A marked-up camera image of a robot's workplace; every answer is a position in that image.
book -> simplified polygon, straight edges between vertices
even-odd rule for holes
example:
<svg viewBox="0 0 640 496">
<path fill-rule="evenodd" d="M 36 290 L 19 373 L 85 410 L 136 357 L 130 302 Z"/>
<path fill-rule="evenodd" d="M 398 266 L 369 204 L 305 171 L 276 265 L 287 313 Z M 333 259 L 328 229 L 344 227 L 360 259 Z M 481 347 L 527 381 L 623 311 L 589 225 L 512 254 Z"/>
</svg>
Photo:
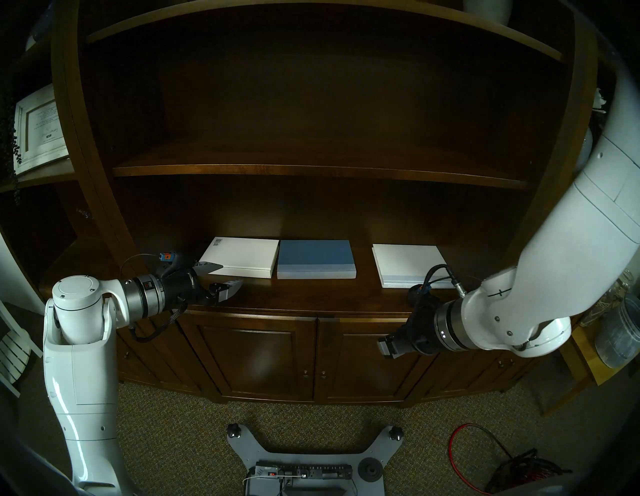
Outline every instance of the book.
<svg viewBox="0 0 640 496">
<path fill-rule="evenodd" d="M 69 156 L 58 118 L 53 84 L 16 104 L 14 128 L 20 154 L 19 162 L 18 157 L 15 154 L 13 156 L 16 175 Z"/>
<path fill-rule="evenodd" d="M 382 287 L 410 288 L 422 284 L 429 269 L 446 263 L 437 246 L 374 244 L 372 250 Z M 438 269 L 431 279 L 445 276 L 447 270 Z M 453 288 L 450 280 L 435 282 L 431 286 L 436 289 Z"/>
<path fill-rule="evenodd" d="M 347 240 L 280 242 L 278 279 L 355 279 L 356 266 Z"/>
<path fill-rule="evenodd" d="M 277 239 L 216 236 L 200 258 L 223 267 L 210 274 L 271 278 L 278 254 Z"/>
</svg>

picture frame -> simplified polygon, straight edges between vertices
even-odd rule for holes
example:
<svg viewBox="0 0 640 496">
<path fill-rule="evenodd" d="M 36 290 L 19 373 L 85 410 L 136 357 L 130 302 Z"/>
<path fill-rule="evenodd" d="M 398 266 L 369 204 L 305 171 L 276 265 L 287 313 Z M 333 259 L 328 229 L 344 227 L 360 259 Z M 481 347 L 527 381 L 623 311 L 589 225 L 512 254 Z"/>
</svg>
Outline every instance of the picture frame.
<svg viewBox="0 0 640 496">
<path fill-rule="evenodd" d="M 22 159 L 22 162 L 18 163 L 17 157 L 13 157 L 16 175 L 68 157 L 53 84 L 41 88 L 16 104 L 15 130 Z"/>
</svg>

cabinet door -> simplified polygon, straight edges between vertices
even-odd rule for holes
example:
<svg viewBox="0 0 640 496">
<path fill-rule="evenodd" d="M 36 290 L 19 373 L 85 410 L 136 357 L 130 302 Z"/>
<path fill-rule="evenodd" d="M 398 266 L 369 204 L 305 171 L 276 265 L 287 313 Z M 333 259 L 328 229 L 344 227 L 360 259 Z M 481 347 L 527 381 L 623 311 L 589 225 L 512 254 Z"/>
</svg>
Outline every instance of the cabinet door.
<svg viewBox="0 0 640 496">
<path fill-rule="evenodd" d="M 179 323 L 223 397 L 313 399 L 314 317 L 192 312 Z"/>
<path fill-rule="evenodd" d="M 321 403 L 401 402 L 433 357 L 385 358 L 378 339 L 406 319 L 318 319 L 315 399 Z"/>
<path fill-rule="evenodd" d="M 160 386 L 160 381 L 157 377 L 145 367 L 138 356 L 127 346 L 120 336 L 116 338 L 116 356 L 118 359 L 118 377 L 120 380 Z"/>
<path fill-rule="evenodd" d="M 410 402 L 505 390 L 531 361 L 503 350 L 439 353 L 412 391 Z"/>
<path fill-rule="evenodd" d="M 169 317 L 169 312 L 163 312 L 136 322 L 136 334 L 150 335 Z M 118 329 L 116 346 L 121 379 L 221 401 L 213 381 L 175 324 L 148 343 L 135 341 L 127 328 Z"/>
</svg>

wooden table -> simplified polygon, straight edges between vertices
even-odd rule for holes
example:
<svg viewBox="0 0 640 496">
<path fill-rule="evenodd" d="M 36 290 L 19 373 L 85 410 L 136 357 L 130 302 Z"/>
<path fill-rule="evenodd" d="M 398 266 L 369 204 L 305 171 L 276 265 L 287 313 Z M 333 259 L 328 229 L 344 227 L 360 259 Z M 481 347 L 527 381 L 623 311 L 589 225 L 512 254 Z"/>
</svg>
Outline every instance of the wooden table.
<svg viewBox="0 0 640 496">
<path fill-rule="evenodd" d="M 569 340 L 560 347 L 560 353 L 571 370 L 576 384 L 545 411 L 542 414 L 543 417 L 548 417 L 556 412 L 593 384 L 600 386 L 605 383 L 624 368 L 623 365 L 617 369 L 611 369 L 598 356 L 595 337 L 600 330 L 602 319 L 596 320 L 588 327 L 580 327 L 579 321 L 580 319 L 577 319 L 577 322 L 574 323 Z"/>
</svg>

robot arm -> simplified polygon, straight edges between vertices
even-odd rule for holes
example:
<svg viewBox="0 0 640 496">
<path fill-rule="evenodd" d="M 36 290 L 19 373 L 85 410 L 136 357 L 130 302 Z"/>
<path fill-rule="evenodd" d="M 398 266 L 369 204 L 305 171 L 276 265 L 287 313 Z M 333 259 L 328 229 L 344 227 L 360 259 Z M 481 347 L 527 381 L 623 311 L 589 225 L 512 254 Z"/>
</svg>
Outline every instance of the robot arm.
<svg viewBox="0 0 640 496">
<path fill-rule="evenodd" d="M 72 276 L 54 286 L 45 307 L 45 387 L 67 442 L 76 488 L 96 496 L 143 494 L 126 472 L 116 439 L 116 329 L 129 325 L 134 338 L 146 342 L 151 337 L 135 336 L 135 321 L 186 303 L 214 305 L 242 284 L 212 284 L 207 291 L 197 276 L 222 266 L 192 265 L 178 256 L 159 276 L 124 282 Z"/>
<path fill-rule="evenodd" d="M 585 169 L 522 251 L 516 267 L 440 306 L 422 292 L 414 313 L 380 342 L 393 358 L 508 349 L 540 356 L 571 334 L 567 316 L 592 306 L 640 243 L 640 95 L 618 72 L 610 117 Z"/>
</svg>

